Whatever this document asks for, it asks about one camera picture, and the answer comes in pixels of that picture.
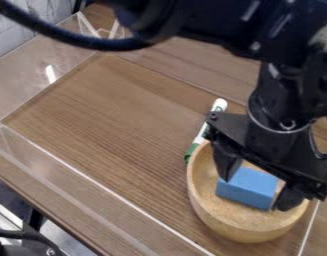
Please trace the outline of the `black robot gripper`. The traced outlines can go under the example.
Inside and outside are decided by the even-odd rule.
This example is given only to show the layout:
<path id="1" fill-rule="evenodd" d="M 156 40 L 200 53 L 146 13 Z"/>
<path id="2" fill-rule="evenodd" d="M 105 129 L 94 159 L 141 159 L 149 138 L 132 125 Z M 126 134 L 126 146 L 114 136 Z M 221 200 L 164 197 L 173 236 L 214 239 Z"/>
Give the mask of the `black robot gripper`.
<path id="1" fill-rule="evenodd" d="M 246 115 L 209 112 L 205 137 L 218 177 L 228 182 L 246 161 L 285 182 L 272 205 L 287 212 L 305 199 L 327 197 L 327 153 L 317 150 L 311 128 L 272 131 Z"/>

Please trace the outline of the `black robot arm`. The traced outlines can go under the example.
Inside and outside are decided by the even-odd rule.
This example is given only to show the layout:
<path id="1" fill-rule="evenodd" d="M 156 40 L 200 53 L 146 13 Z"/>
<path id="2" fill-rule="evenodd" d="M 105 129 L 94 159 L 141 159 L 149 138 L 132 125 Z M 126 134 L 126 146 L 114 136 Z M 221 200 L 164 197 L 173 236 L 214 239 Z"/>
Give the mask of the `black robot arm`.
<path id="1" fill-rule="evenodd" d="M 210 112 L 205 137 L 218 175 L 241 161 L 284 182 L 287 211 L 327 197 L 327 154 L 312 123 L 327 118 L 327 0 L 101 0 L 142 45 L 173 36 L 221 46 L 260 63 L 245 114 Z"/>

